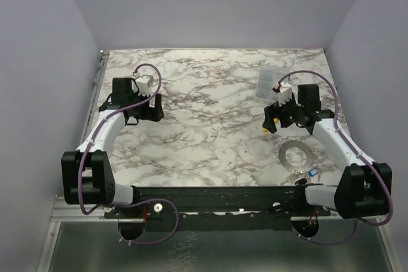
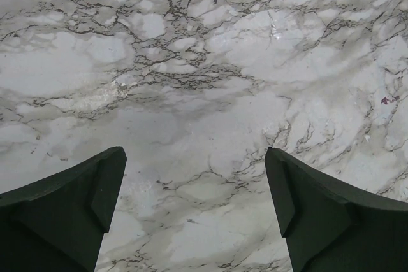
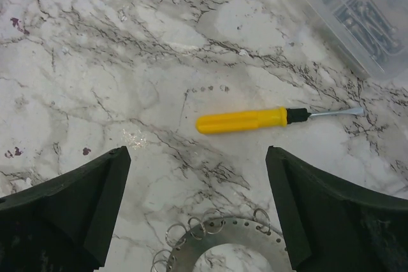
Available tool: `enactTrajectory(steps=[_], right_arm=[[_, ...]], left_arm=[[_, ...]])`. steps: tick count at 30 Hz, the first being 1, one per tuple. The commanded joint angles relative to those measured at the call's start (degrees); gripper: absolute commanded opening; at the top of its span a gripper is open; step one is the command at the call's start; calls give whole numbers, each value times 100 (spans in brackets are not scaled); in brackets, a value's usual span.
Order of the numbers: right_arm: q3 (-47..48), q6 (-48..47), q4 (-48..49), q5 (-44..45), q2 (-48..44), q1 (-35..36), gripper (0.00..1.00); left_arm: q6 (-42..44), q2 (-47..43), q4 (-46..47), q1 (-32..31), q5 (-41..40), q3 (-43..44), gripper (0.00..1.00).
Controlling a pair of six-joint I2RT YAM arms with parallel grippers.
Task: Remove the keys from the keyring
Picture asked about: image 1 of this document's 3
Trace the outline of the perforated metal ring disc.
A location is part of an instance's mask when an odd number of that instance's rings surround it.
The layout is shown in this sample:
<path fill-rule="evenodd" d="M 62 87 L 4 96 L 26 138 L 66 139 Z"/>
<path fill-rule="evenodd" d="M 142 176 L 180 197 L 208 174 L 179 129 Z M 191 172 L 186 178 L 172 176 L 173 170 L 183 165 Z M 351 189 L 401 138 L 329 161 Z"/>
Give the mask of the perforated metal ring disc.
<path fill-rule="evenodd" d="M 313 156 L 311 148 L 301 141 L 287 141 L 279 148 L 280 164 L 294 174 L 306 173 L 311 169 Z"/>

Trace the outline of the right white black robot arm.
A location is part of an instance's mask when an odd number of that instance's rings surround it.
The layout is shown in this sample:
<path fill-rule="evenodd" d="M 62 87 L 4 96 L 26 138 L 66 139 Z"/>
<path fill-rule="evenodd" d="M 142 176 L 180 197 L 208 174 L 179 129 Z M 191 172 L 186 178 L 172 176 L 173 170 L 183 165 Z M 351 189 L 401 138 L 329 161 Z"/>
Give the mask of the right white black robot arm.
<path fill-rule="evenodd" d="M 294 211 L 308 215 L 316 206 L 329 208 L 342 218 L 363 218 L 391 213 L 392 171 L 386 163 L 378 163 L 363 153 L 340 126 L 335 111 L 324 110 L 316 84 L 300 85 L 297 95 L 287 82 L 274 92 L 278 100 L 265 107 L 262 127 L 271 133 L 276 125 L 306 129 L 331 155 L 342 170 L 336 186 L 308 185 L 304 194 L 293 199 Z"/>

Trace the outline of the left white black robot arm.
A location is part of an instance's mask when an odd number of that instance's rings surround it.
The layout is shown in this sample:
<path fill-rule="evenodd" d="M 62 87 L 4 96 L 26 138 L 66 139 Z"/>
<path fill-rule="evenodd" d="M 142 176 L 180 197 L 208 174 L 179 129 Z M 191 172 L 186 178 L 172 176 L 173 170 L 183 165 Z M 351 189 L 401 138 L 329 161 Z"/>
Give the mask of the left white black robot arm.
<path fill-rule="evenodd" d="M 67 204 L 79 204 L 81 190 L 83 204 L 119 205 L 120 212 L 129 218 L 139 214 L 141 202 L 136 189 L 115 182 L 108 153 L 130 118 L 159 122 L 164 117 L 161 94 L 153 97 L 154 106 L 149 105 L 153 81 L 153 76 L 139 74 L 112 80 L 112 92 L 99 107 L 96 125 L 76 150 L 61 157 Z"/>

